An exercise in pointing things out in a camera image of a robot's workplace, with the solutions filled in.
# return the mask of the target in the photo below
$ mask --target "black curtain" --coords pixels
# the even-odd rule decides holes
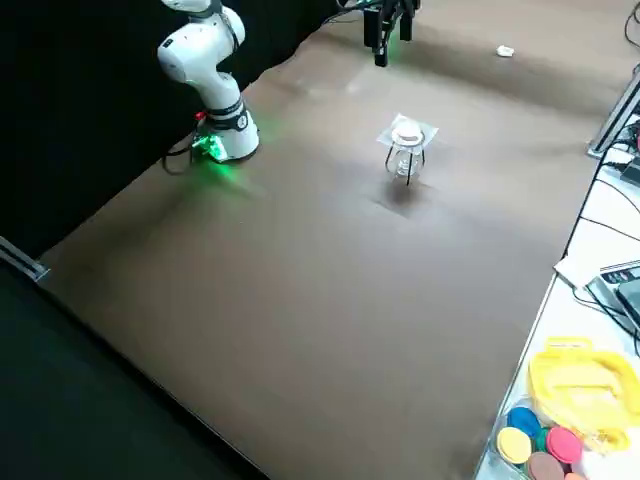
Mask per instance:
[[[247,29],[220,67],[241,88],[291,56],[333,0],[226,0]],[[193,126],[195,91],[156,48],[186,21],[159,0],[3,6],[9,133],[0,235],[37,257],[144,172]]]

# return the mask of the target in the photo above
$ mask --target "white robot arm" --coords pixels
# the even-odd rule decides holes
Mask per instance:
[[[178,12],[202,13],[214,8],[216,13],[222,11],[220,0],[161,0],[167,7]]]
[[[244,42],[240,17],[219,0],[162,0],[186,12],[189,23],[158,47],[158,59],[173,80],[195,88],[207,108],[205,130],[217,136],[226,151],[219,161],[253,153],[259,139],[235,79],[217,66]]]

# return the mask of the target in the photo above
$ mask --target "white table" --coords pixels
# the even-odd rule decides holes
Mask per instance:
[[[603,161],[620,161],[625,157],[628,157],[626,153],[612,149]],[[620,181],[617,178],[618,174],[610,170],[606,167],[601,169],[598,178],[624,191],[640,207],[640,188]],[[582,216],[640,237],[638,212],[619,193],[600,182],[593,185]],[[569,241],[568,253],[571,258],[585,258],[585,261],[588,259],[589,262],[597,259],[601,266],[608,266],[640,259],[640,243],[581,219]],[[588,294],[582,294],[581,297],[591,300]],[[554,274],[525,344],[517,372],[500,406],[498,418],[515,401],[527,395],[529,361],[533,355],[544,349],[545,340],[550,336],[590,337],[594,346],[598,348],[625,352],[632,358],[631,362],[636,371],[640,372],[640,359],[635,357],[633,338],[622,331],[606,314],[576,301],[571,288]],[[487,443],[476,469],[476,480],[519,478],[496,457]],[[637,478],[636,475],[637,471],[629,472],[628,478]]]

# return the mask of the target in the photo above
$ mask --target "cable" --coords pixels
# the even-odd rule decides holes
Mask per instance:
[[[636,22],[636,24],[640,24],[640,19],[638,18],[638,9],[640,9],[640,2],[635,4],[633,9],[631,10],[631,13],[627,17],[626,22],[624,22],[624,38],[626,38],[627,42],[629,42],[636,48],[640,48],[640,44],[634,42],[633,40],[631,40],[631,37],[629,37],[629,24],[631,23],[632,18]]]
[[[167,157],[176,157],[178,155],[181,155],[185,152],[189,152],[189,164],[187,165],[186,168],[183,168],[182,170],[171,170],[169,168],[169,164],[167,161]],[[191,165],[193,165],[194,163],[194,158],[193,158],[193,149],[191,148],[191,145],[185,147],[185,148],[181,148],[180,150],[177,150],[176,152],[170,152],[167,153],[166,155],[164,155],[161,159],[160,159],[160,165],[162,166],[162,169],[167,172],[169,175],[172,176],[178,176],[178,175],[183,175],[187,170],[189,170],[189,167],[191,167]]]
[[[623,232],[622,230],[618,230],[617,228],[612,227],[611,225],[607,225],[606,223],[602,223],[602,222],[598,222],[596,220],[592,220],[591,218],[587,218],[587,217],[580,217],[582,220],[586,221],[586,222],[591,222],[595,225],[600,225],[601,227],[604,228],[608,228],[609,230],[619,233],[620,235],[624,235],[627,238],[630,238],[631,240],[635,240],[636,242],[640,242],[640,238],[638,237],[634,237],[633,235],[630,235],[628,233]]]
[[[378,5],[382,5],[384,2],[383,0],[375,0],[375,1],[369,1],[369,2],[360,2],[357,3],[356,5],[354,5],[353,7],[342,7],[340,8],[338,13],[335,13],[333,15],[331,15],[330,17],[326,18],[324,20],[324,22],[322,22],[322,24],[326,24],[326,23],[332,23],[333,20],[335,20],[338,17],[341,17],[342,15],[346,15],[347,13],[350,12],[356,12],[356,11],[362,11],[365,10],[369,7],[375,7]]]
[[[591,290],[591,288],[589,287],[589,285],[587,285],[586,287],[584,287],[587,292],[589,292],[589,295],[591,295],[591,298],[593,298],[595,300],[595,302],[598,304],[598,306],[602,309],[603,312],[605,312],[607,315],[609,315],[609,318],[611,318],[611,320],[613,320],[622,330],[624,330],[627,335],[631,335],[632,337],[635,337],[637,330],[636,331],[631,331],[629,330],[627,327],[625,327],[620,320],[618,320],[616,317],[614,317],[611,312],[607,309],[607,307],[605,305],[602,304],[602,302],[598,299],[598,297],[596,297],[596,295],[593,293],[593,290]]]
[[[609,183],[609,182],[607,182],[605,180],[602,180],[600,178],[596,178],[595,181],[596,182],[600,182],[600,183],[604,183],[605,185],[608,185],[609,187],[613,188],[616,192],[618,192],[620,195],[622,195],[625,198],[625,200],[631,204],[631,206],[635,209],[635,211],[638,212],[638,215],[640,215],[640,208],[638,208],[638,206],[636,205],[636,202],[631,200],[626,193],[624,193],[622,190],[620,190],[615,185],[613,185],[613,184],[611,184],[611,183]]]
[[[357,23],[360,20],[361,20],[360,18],[357,18],[355,20],[331,20],[327,23]]]
[[[581,303],[583,306],[585,306],[585,307],[587,307],[587,308],[590,308],[591,310],[595,310],[595,311],[597,311],[597,312],[602,312],[602,309],[601,309],[599,306],[597,306],[598,304],[597,304],[596,302],[592,302],[592,301],[590,301],[590,300],[585,300],[584,298],[580,298],[580,297],[578,296],[578,292],[576,292],[575,288],[571,290],[571,293],[573,294],[573,298],[575,298],[575,299],[576,299],[579,303]],[[616,315],[620,315],[621,317],[626,317],[626,316],[627,316],[627,314],[626,314],[626,313],[624,313],[624,312],[622,312],[622,311],[620,311],[620,310],[617,310],[617,309],[615,309],[615,308],[612,308],[612,307],[606,307],[606,308],[607,308],[607,310],[609,310],[610,312],[613,312],[613,313],[615,313]]]

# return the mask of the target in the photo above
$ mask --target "black cable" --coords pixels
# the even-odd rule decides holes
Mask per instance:
[[[639,8],[640,8],[640,2],[635,4],[633,9],[631,10],[631,13],[627,17],[626,22],[624,22],[624,38],[626,38],[627,42],[629,42],[631,45],[633,45],[636,48],[640,48],[640,44],[634,42],[633,40],[631,40],[631,37],[629,37],[629,24],[631,23],[631,19],[632,18],[634,19],[636,24],[640,24],[640,19],[638,18],[638,9]]]
[[[603,160],[605,158],[605,156],[609,153],[609,150],[611,150],[613,147],[616,147],[618,145],[624,145],[625,147],[627,147],[627,150],[625,151],[625,153],[628,153],[630,155],[637,155],[638,154],[638,146],[637,146],[637,142],[634,142],[633,140],[631,140],[630,138],[624,139],[624,140],[616,140],[615,142],[613,142],[609,148],[607,148],[607,151],[605,152],[605,155],[603,156]],[[600,165],[599,168],[603,168],[603,167],[611,167],[614,168],[615,170],[617,170],[618,172],[622,173],[624,172],[627,167],[631,164],[632,160],[629,160],[626,163],[623,162],[604,162]]]
[[[618,192],[620,195],[622,195],[624,197],[624,199],[631,204],[631,206],[635,209],[635,211],[638,212],[638,215],[640,215],[640,208],[638,208],[638,206],[636,205],[636,202],[631,200],[626,193],[624,193],[622,190],[620,190],[615,185],[613,185],[613,184],[611,184],[611,183],[609,183],[609,182],[607,182],[605,180],[602,180],[600,178],[596,178],[595,181],[596,182],[600,182],[600,183],[604,183],[605,185],[608,185],[609,187],[613,188],[616,192]]]
[[[591,222],[591,223],[593,223],[595,225],[600,225],[601,227],[608,228],[609,230],[611,230],[613,232],[616,232],[616,233],[619,233],[620,235],[624,235],[625,237],[630,238],[631,240],[635,240],[636,242],[640,242],[640,238],[634,237],[633,235],[630,235],[630,234],[628,234],[626,232],[623,232],[622,230],[618,230],[617,228],[614,228],[611,225],[607,225],[606,223],[598,222],[597,220],[592,220],[592,219],[587,218],[587,217],[582,217],[581,216],[580,218],[582,220],[586,221],[586,222]]]
[[[624,127],[622,127],[618,133],[616,134],[616,137],[618,135],[620,135],[622,132],[624,132],[625,130],[629,129],[629,128],[635,128],[635,132],[632,133],[632,137],[635,135],[636,141],[637,141],[637,137],[638,137],[638,130],[640,130],[640,120],[636,120],[633,123],[629,123],[627,125],[625,125]],[[593,191],[593,186],[596,184],[596,180],[598,179],[598,174],[600,173],[600,170],[606,166],[606,164],[604,163],[604,159],[607,157],[607,154],[609,153],[609,150],[614,146],[616,141],[614,141],[611,145],[609,145],[607,147],[607,149],[604,151],[604,155],[602,156],[602,162],[600,162],[598,164],[598,167],[595,169],[595,171],[593,172],[593,177],[591,178],[591,183],[589,184],[589,190],[587,190],[587,194],[584,197],[584,200],[582,201],[582,205],[580,206],[580,210],[578,212],[578,217],[576,218],[576,221],[573,223],[573,228],[571,229],[571,234],[569,235],[569,242],[567,243],[566,247],[564,248],[564,252],[563,252],[563,256],[568,255],[569,253],[569,244],[571,243],[571,239],[573,238],[573,235],[576,233],[576,229],[578,228],[578,224],[580,223],[580,219],[584,218],[582,216],[582,213],[584,212],[584,209],[587,206],[587,201],[589,200],[589,197],[591,197],[591,192]]]
[[[176,154],[176,152],[171,152],[171,154],[164,155],[160,159],[160,165],[162,166],[162,169],[165,172],[167,172],[169,175],[172,175],[172,176],[183,175],[184,173],[186,173],[187,170],[189,170],[191,165],[193,165],[194,158],[193,158],[193,149],[191,148],[191,145],[189,145],[186,149],[181,149],[181,151],[182,151],[182,153],[185,153],[187,151],[189,152],[189,164],[187,165],[186,168],[183,168],[182,170],[171,170],[169,168],[167,157],[175,157],[175,156],[179,155],[179,154]]]
[[[571,293],[573,294],[573,298],[575,298],[578,301],[578,303],[580,303],[582,306],[590,308],[591,310],[595,310],[597,312],[602,312],[602,309],[598,306],[598,304],[596,302],[592,302],[590,300],[586,300],[584,298],[580,298],[575,289],[572,289]],[[624,312],[622,312],[620,310],[617,310],[615,308],[612,308],[612,307],[607,307],[607,310],[609,310],[610,312],[615,313],[616,315],[620,315],[621,317],[626,317],[627,316],[626,313],[624,313]]]
[[[327,23],[357,23],[360,20],[361,20],[360,18],[357,18],[355,20],[331,20]]]
[[[611,312],[607,309],[607,307],[605,305],[602,304],[602,302],[598,299],[598,297],[596,297],[596,295],[593,293],[593,290],[591,290],[591,288],[589,287],[589,285],[587,285],[586,287],[584,287],[587,292],[589,292],[589,295],[591,295],[591,298],[593,298],[595,300],[595,302],[598,304],[598,306],[602,309],[602,311],[604,313],[606,313],[607,315],[609,315],[609,318],[611,318],[611,320],[613,320],[622,330],[624,330],[627,335],[631,335],[632,337],[635,337],[635,335],[637,334],[637,330],[635,331],[631,331],[629,330],[626,326],[624,326],[620,320],[618,320],[616,317],[614,317]]]
[[[367,9],[369,7],[375,7],[375,6],[378,6],[378,5],[382,5],[383,3],[384,3],[383,0],[375,0],[375,1],[371,1],[371,2],[361,2],[361,3],[358,3],[358,4],[354,5],[353,7],[343,7],[343,8],[340,9],[340,11],[338,13],[335,13],[335,14],[331,15],[330,17],[326,18],[324,20],[324,22],[322,22],[322,24],[324,25],[325,23],[331,23],[336,18],[341,17],[342,15],[346,15],[347,13],[356,12],[356,11],[362,11],[362,10],[365,10],[365,9]]]

